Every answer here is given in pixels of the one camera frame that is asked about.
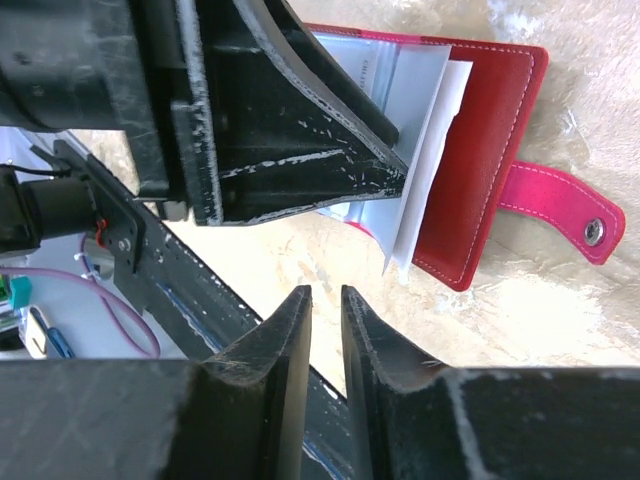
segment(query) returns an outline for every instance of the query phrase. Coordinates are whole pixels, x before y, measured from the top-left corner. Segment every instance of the screw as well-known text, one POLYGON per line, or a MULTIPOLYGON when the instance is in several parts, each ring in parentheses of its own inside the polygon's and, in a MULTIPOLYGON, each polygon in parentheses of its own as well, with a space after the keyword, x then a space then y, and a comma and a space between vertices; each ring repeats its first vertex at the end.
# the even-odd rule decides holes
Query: screw
POLYGON ((131 242, 128 238, 122 239, 118 242, 118 248, 123 252, 131 250, 131 242))

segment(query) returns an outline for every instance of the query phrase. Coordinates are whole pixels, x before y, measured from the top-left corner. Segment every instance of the metal snap fastener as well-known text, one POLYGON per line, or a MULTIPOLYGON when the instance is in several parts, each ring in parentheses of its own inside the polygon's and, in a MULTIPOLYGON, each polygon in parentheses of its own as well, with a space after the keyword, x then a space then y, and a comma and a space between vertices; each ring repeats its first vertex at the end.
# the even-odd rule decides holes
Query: metal snap fastener
POLYGON ((590 247, 600 245, 604 238, 604 223, 599 218, 594 218, 584 228, 584 241, 590 247))

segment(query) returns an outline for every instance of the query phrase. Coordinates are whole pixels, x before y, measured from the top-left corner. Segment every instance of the white paper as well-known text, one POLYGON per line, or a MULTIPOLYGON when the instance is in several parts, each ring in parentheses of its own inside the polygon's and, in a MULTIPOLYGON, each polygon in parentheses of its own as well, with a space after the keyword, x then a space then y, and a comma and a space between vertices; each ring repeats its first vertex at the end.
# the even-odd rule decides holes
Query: white paper
POLYGON ((392 253, 393 261, 400 269, 401 280, 406 281, 413 260, 429 191, 442 159, 447 133, 460 111, 471 66, 471 62, 448 62, 418 161, 409 169, 392 253))
MULTIPOLYGON (((451 47, 403 45, 384 114, 400 132, 394 151, 408 166, 417 161, 451 47)), ((401 216, 400 198, 364 202, 358 223, 391 256, 401 216)))
POLYGON ((352 202, 320 209, 365 228, 406 276, 427 198, 460 109, 470 62, 449 61, 450 47, 400 45, 320 35, 318 40, 398 128, 394 147, 409 171, 401 198, 352 202))

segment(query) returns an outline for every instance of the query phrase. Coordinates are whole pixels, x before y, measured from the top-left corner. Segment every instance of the pink strap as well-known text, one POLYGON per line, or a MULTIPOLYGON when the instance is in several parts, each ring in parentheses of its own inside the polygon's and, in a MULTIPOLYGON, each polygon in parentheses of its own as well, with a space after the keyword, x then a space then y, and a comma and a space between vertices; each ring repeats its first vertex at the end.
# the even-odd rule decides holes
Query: pink strap
POLYGON ((617 205, 566 172, 527 162, 513 163, 498 205, 553 225, 594 265, 609 258, 625 229, 617 205))

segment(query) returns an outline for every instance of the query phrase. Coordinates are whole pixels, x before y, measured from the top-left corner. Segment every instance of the red wallet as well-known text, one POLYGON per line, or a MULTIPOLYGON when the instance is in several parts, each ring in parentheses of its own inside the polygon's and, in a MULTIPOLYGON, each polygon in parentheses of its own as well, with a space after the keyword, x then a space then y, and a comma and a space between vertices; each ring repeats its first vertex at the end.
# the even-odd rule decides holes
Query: red wallet
POLYGON ((549 63, 541 47, 389 34, 325 25, 311 30, 394 43, 451 45, 473 62, 429 193, 413 263, 454 290, 466 290, 498 207, 557 228, 594 264, 620 242, 622 210, 568 173, 516 161, 549 63))

